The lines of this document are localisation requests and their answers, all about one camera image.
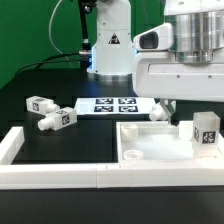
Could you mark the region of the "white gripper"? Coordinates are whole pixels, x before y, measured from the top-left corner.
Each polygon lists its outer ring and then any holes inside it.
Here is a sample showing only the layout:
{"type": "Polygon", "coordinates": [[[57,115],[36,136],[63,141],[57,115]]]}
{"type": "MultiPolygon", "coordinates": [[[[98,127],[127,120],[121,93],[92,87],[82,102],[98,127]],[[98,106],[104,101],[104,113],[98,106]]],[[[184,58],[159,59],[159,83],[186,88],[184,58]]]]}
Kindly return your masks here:
{"type": "Polygon", "coordinates": [[[138,53],[132,81],[138,96],[161,99],[171,123],[175,100],[224,102],[224,50],[215,51],[211,62],[195,64],[178,63],[168,51],[138,53]]]}

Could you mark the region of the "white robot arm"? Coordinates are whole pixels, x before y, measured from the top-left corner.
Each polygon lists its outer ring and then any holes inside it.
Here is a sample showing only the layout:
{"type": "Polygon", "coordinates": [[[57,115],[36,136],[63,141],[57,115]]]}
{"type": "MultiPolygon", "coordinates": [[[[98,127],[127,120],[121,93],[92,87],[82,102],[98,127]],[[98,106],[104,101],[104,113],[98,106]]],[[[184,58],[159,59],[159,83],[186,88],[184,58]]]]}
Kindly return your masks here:
{"type": "Polygon", "coordinates": [[[163,21],[129,37],[128,0],[98,0],[88,71],[132,76],[141,97],[224,102],[224,0],[165,0],[163,21]]]}

